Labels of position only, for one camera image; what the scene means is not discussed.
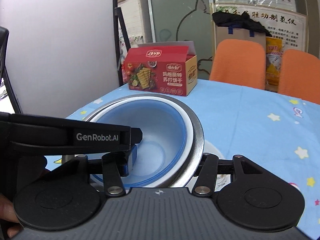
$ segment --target orange chair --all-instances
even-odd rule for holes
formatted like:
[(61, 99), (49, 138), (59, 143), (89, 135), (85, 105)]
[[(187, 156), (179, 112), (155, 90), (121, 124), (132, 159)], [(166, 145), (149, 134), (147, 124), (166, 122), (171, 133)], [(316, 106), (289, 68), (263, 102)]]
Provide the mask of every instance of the orange chair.
[(253, 41), (219, 43), (209, 80), (265, 89), (266, 52)]
[(320, 105), (320, 60), (288, 49), (282, 55), (278, 93)]

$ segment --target star-patterned tablecloth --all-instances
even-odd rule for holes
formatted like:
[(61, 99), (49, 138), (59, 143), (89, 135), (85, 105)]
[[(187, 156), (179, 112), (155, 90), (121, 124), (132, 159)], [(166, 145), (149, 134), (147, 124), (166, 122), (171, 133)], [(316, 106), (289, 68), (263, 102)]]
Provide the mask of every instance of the star-patterned tablecloth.
[[(83, 120), (103, 104), (139, 93), (124, 85), (68, 118)], [(320, 236), (320, 105), (206, 80), (198, 80), (187, 97), (172, 97), (196, 113), (205, 139), (226, 159), (242, 154), (298, 188), (305, 198), (298, 228), (312, 239)], [(58, 165), (58, 158), (48, 158), (49, 169)]]

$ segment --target box logo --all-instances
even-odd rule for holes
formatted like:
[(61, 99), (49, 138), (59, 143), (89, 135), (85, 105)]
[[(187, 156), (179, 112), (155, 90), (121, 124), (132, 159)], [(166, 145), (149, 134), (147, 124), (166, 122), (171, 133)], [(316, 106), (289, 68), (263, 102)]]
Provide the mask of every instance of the box logo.
[(192, 66), (188, 71), (188, 84), (191, 84), (196, 78), (196, 66)]
[(146, 57), (160, 57), (161, 53), (162, 53), (162, 50), (159, 50), (159, 49), (148, 50)]
[(170, 63), (167, 65), (167, 71), (170, 72), (181, 72), (182, 66), (177, 63)]

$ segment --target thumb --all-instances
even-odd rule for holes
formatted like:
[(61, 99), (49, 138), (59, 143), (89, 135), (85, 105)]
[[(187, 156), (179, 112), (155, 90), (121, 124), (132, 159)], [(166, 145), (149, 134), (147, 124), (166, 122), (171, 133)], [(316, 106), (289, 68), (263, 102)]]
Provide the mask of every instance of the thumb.
[(13, 204), (2, 194), (0, 194), (0, 219), (19, 223), (14, 213)]

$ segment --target blue bowl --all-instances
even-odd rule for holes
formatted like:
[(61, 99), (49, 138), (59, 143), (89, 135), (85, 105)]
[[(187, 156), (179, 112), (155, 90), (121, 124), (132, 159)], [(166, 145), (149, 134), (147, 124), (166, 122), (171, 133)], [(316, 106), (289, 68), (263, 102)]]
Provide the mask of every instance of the blue bowl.
[[(137, 159), (129, 176), (122, 177), (125, 188), (144, 187), (163, 177), (179, 160), (187, 132), (183, 117), (171, 105), (150, 99), (125, 102), (103, 114), (96, 122), (139, 127), (143, 133), (137, 145)], [(89, 154), (89, 159), (101, 158)], [(103, 183), (102, 175), (92, 179)]]

